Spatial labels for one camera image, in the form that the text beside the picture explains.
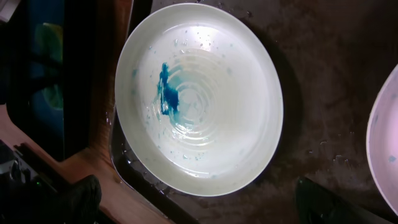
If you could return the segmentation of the green sponge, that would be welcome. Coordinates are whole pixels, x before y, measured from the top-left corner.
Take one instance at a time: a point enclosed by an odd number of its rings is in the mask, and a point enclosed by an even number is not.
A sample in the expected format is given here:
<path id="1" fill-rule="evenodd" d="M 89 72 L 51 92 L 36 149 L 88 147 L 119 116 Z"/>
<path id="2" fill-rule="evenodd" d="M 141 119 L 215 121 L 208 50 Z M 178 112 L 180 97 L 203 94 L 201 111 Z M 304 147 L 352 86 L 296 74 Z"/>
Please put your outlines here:
<path id="1" fill-rule="evenodd" d="M 63 28 L 51 23 L 38 24 L 35 28 L 38 55 L 44 59 L 44 77 L 60 78 L 63 64 Z M 42 89 L 45 102 L 55 110 L 63 110 L 63 86 L 60 82 Z"/>

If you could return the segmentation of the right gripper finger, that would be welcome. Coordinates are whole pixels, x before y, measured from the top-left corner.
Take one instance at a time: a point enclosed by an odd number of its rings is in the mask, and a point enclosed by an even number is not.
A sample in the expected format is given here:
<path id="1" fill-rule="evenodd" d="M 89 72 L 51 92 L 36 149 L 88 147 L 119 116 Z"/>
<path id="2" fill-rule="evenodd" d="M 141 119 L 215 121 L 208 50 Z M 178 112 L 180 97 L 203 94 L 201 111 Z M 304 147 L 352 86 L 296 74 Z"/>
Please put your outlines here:
<path id="1" fill-rule="evenodd" d="M 312 180 L 301 177 L 295 188 L 300 223 L 383 224 L 385 219 L 355 205 Z"/>

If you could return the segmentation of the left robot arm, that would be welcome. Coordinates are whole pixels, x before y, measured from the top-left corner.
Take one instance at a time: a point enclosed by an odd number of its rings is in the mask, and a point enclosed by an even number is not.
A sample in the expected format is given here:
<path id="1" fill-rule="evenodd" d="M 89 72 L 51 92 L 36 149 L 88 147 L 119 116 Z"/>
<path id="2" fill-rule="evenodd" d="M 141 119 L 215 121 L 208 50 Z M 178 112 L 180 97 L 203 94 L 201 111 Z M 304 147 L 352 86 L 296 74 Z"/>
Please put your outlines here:
<path id="1" fill-rule="evenodd" d="M 1 142 L 1 223 L 100 223 L 101 197 L 94 175 L 71 184 L 25 144 Z"/>

